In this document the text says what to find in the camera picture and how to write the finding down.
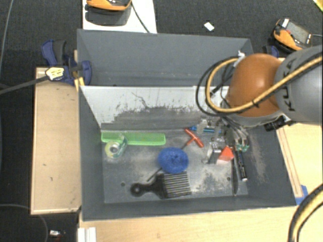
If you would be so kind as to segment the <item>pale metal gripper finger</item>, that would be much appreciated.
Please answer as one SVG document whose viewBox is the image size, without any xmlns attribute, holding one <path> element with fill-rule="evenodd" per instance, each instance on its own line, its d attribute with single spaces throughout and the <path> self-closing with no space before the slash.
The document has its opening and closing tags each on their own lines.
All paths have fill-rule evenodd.
<svg viewBox="0 0 323 242">
<path fill-rule="evenodd" d="M 199 123 L 199 133 L 216 134 L 219 132 L 219 127 L 214 119 L 202 119 Z"/>
<path fill-rule="evenodd" d="M 202 158 L 201 162 L 203 164 L 216 164 L 221 152 L 222 149 L 218 147 L 217 143 L 210 142 L 207 148 L 206 156 Z"/>
</svg>

